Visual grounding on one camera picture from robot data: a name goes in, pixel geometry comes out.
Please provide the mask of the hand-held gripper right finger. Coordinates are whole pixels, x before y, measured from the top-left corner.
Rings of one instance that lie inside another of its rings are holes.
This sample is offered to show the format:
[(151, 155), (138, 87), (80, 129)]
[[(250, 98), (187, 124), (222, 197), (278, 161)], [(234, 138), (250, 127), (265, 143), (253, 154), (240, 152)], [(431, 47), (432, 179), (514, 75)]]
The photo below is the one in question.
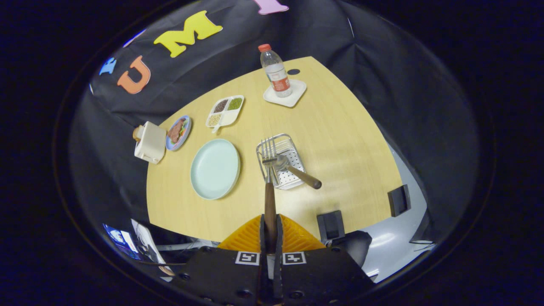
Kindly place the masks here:
[(277, 216), (274, 298), (283, 306), (347, 304), (375, 288), (363, 271), (372, 238), (354, 231), (325, 246), (286, 216)]

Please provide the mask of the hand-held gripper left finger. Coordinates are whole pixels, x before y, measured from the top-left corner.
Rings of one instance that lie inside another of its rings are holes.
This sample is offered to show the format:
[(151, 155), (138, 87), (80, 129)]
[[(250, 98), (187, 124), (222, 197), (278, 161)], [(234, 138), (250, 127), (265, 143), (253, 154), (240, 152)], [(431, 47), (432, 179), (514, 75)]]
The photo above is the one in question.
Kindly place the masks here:
[(182, 289), (221, 306), (262, 305), (269, 281), (264, 234), (264, 216), (259, 215), (224, 240), (223, 247), (202, 246), (176, 273)]

